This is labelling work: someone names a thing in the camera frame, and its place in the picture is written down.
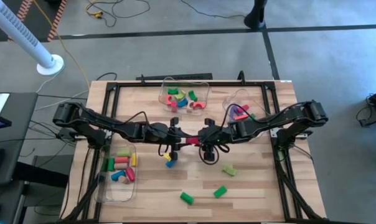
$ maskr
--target clear plastic bin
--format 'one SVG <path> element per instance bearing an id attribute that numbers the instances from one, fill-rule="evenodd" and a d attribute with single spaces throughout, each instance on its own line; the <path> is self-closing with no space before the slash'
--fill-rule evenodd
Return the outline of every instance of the clear plastic bin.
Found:
<path id="1" fill-rule="evenodd" d="M 228 106 L 231 105 L 232 103 L 236 104 L 236 105 L 239 105 L 239 106 L 245 106 L 245 105 L 248 105 L 249 106 L 249 109 L 247 109 L 246 111 L 249 113 L 249 114 L 254 114 L 255 115 L 255 118 L 257 118 L 258 114 L 256 114 L 253 110 L 253 108 L 258 108 L 260 107 L 263 111 L 265 111 L 263 109 L 262 106 L 260 106 L 255 100 L 254 100 L 254 97 L 253 96 L 250 96 L 249 92 L 246 90 L 246 89 L 240 89 L 238 91 L 236 91 L 234 94 L 232 94 L 231 96 L 227 97 L 226 99 L 223 100 L 223 108 L 224 110 L 227 110 Z M 236 109 L 237 107 L 235 106 L 231 106 L 229 109 L 228 109 L 228 120 L 229 122 L 234 122 L 235 119 L 234 118 L 237 118 L 238 116 L 242 115 L 242 114 L 246 114 L 245 112 L 241 112 L 241 113 L 236 113 L 234 112 L 234 110 Z"/>
<path id="2" fill-rule="evenodd" d="M 116 153 L 121 149 L 130 149 L 130 153 L 136 153 L 136 148 L 132 144 L 126 144 L 118 147 L 107 147 L 102 152 L 100 178 L 98 179 L 98 187 L 96 190 L 95 200 L 97 202 L 127 202 L 135 196 L 137 189 L 138 168 L 131 166 L 131 156 L 129 158 L 129 167 L 134 170 L 135 181 L 130 184 L 124 184 L 120 180 L 113 181 L 111 175 L 119 172 L 120 170 L 108 171 L 108 159 L 117 157 Z"/>
<path id="3" fill-rule="evenodd" d="M 169 94 L 169 90 L 176 90 L 178 88 L 179 94 L 182 94 L 182 91 L 185 92 L 185 97 L 180 100 L 177 99 L 178 95 Z M 197 100 L 194 101 L 189 96 L 190 91 L 194 91 L 194 95 L 197 97 Z M 171 77 L 166 77 L 163 80 L 161 91 L 159 94 L 159 102 L 164 104 L 164 109 L 171 111 L 173 113 L 184 113 L 192 115 L 201 115 L 202 110 L 207 106 L 207 97 L 209 95 L 210 87 L 206 82 L 203 83 L 192 83 L 181 80 L 175 80 Z M 183 107 L 172 106 L 169 102 L 182 102 L 184 98 L 187 100 L 187 105 Z"/>

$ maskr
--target wooden table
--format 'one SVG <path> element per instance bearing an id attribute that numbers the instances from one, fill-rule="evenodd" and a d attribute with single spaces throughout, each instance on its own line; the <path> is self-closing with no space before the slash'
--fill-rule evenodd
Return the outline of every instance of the wooden table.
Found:
<path id="1" fill-rule="evenodd" d="M 296 102 L 291 82 L 278 81 L 275 85 L 281 109 Z M 87 108 L 101 113 L 105 87 L 104 81 L 92 83 Z M 260 105 L 263 105 L 260 88 L 245 88 Z M 239 89 L 241 87 L 211 87 L 208 106 L 202 116 L 179 115 L 179 126 L 189 134 L 197 134 L 198 130 L 204 127 L 205 118 L 214 119 L 216 124 L 220 124 L 224 115 L 222 101 Z M 118 100 L 116 119 L 127 120 L 143 109 L 148 114 L 149 122 L 163 122 L 169 125 L 169 120 L 176 114 L 163 109 L 157 98 L 159 91 L 159 87 L 123 87 Z M 268 97 L 272 107 L 271 96 Z M 265 116 L 260 107 L 254 110 L 258 118 Z M 143 117 L 139 116 L 133 121 L 142 120 Z M 125 143 L 127 141 L 119 135 L 113 136 L 112 147 Z M 296 144 L 309 151 L 307 141 L 297 140 Z M 175 167 L 168 169 L 164 164 L 165 158 L 157 154 L 157 145 L 135 146 L 139 159 L 137 194 L 129 202 L 104 203 L 100 222 L 284 221 L 269 132 L 264 132 L 250 142 L 230 145 L 230 153 L 221 152 L 220 161 L 214 166 L 204 164 L 198 156 L 198 149 L 189 146 L 180 151 L 179 161 Z M 70 195 L 64 217 L 76 206 L 86 153 L 87 142 L 80 141 L 70 171 Z M 311 160 L 295 149 L 291 149 L 290 154 L 299 192 L 316 213 L 325 217 Z M 81 195 L 86 190 L 92 155 L 93 152 L 89 154 L 84 171 Z M 228 162 L 238 170 L 235 177 L 221 171 L 223 164 Z M 216 199 L 213 192 L 221 185 L 225 185 L 228 192 Z M 182 191 L 195 198 L 193 205 L 188 205 L 179 198 Z M 291 194 L 288 189 L 286 191 L 291 216 L 295 217 Z M 89 218 L 93 216 L 94 198 L 95 196 L 90 203 Z"/>

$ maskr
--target plastic container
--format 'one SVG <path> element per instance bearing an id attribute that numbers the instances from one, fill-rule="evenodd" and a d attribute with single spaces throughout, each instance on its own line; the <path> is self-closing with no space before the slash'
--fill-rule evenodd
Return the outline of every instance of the plastic container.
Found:
<path id="1" fill-rule="evenodd" d="M 231 96 L 227 97 L 223 100 L 223 108 L 224 110 L 227 110 L 228 106 L 230 106 L 232 103 L 239 105 L 239 106 L 248 106 L 248 109 L 246 110 L 249 114 L 254 114 L 255 118 L 259 118 L 259 114 L 255 112 L 254 108 L 261 108 L 265 112 L 262 106 L 260 106 L 255 100 L 253 96 L 250 96 L 249 92 L 246 89 L 240 89 L 236 91 Z M 240 115 L 247 115 L 244 111 L 241 111 L 240 113 L 237 113 L 235 109 L 238 109 L 236 106 L 231 106 L 228 109 L 228 120 L 229 122 L 235 122 L 235 118 L 239 117 Z"/>
<path id="2" fill-rule="evenodd" d="M 177 99 L 176 95 L 169 94 L 169 90 L 175 90 L 178 88 L 179 94 L 184 91 L 186 93 L 185 98 L 187 99 L 187 105 L 183 107 L 175 107 L 170 105 L 168 102 L 178 103 L 183 101 L 184 98 L 180 100 Z M 194 91 L 197 101 L 194 101 L 190 98 L 189 92 Z M 171 77 L 166 77 L 163 80 L 161 91 L 159 94 L 159 102 L 164 105 L 164 109 L 172 113 L 183 113 L 183 114 L 192 114 L 192 115 L 201 115 L 202 111 L 205 110 L 207 106 L 207 97 L 209 95 L 210 87 L 206 82 L 202 83 L 192 83 L 181 80 L 175 80 Z"/>
<path id="3" fill-rule="evenodd" d="M 95 200 L 97 202 L 127 202 L 135 196 L 137 189 L 137 176 L 138 168 L 131 167 L 131 156 L 129 161 L 129 167 L 134 170 L 135 181 L 130 184 L 124 184 L 122 181 L 111 180 L 111 175 L 119 172 L 120 170 L 108 171 L 108 159 L 117 157 L 116 153 L 122 149 L 130 149 L 131 153 L 136 153 L 136 148 L 132 144 L 126 144 L 118 147 L 104 147 L 102 150 L 101 166 L 100 166 L 100 178 L 98 179 L 98 187 L 96 190 Z"/>

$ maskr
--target concrete floor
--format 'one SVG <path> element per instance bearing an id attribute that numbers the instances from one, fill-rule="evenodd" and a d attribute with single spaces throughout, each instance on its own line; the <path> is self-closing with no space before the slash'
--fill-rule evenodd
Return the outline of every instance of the concrete floor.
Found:
<path id="1" fill-rule="evenodd" d="M 252 0 L 186 1 L 200 11 L 223 16 L 247 14 L 253 4 Z M 85 1 L 69 1 L 59 32 L 73 35 L 245 27 L 241 17 L 199 15 L 178 0 L 148 2 L 151 10 L 146 14 L 119 19 L 114 28 L 107 28 L 104 21 L 87 17 Z M 145 7 L 141 2 L 126 0 L 116 10 L 128 14 Z M 265 18 L 268 27 L 376 24 L 376 0 L 273 0 L 267 5 Z M 365 105 L 364 98 L 376 92 L 376 29 L 270 33 L 270 40 L 280 78 L 293 81 L 298 100 L 320 101 L 330 118 L 309 138 L 328 218 L 376 223 L 376 124 L 364 129 L 355 120 L 355 114 Z M 260 33 L 66 40 L 65 44 L 90 80 L 106 72 L 116 72 L 119 80 L 141 74 L 205 72 L 212 72 L 214 79 L 235 79 L 240 70 L 248 79 L 273 79 Z M 63 56 L 67 66 L 41 93 L 72 96 L 87 90 L 82 74 L 59 41 L 44 45 Z M 36 91 L 47 79 L 37 74 L 35 62 L 16 44 L 0 42 L 0 52 L 0 91 Z M 39 98 L 37 107 L 56 101 Z M 33 120 L 49 123 L 55 109 L 36 111 Z M 32 132 L 28 135 L 40 137 Z M 34 154 L 47 156 L 54 155 L 62 143 L 27 141 L 21 154 L 28 154 L 33 147 Z M 66 148 L 61 154 L 73 154 L 73 149 Z M 31 162 L 32 156 L 21 161 Z M 54 219 L 29 210 L 25 223 Z"/>

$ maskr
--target white pole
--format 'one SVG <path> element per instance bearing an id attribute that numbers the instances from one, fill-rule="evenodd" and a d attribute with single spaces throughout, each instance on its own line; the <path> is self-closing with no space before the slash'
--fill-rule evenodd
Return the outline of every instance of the white pole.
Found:
<path id="1" fill-rule="evenodd" d="M 55 75 L 64 68 L 62 57 L 51 55 L 1 0 L 0 28 L 36 60 L 41 75 Z"/>

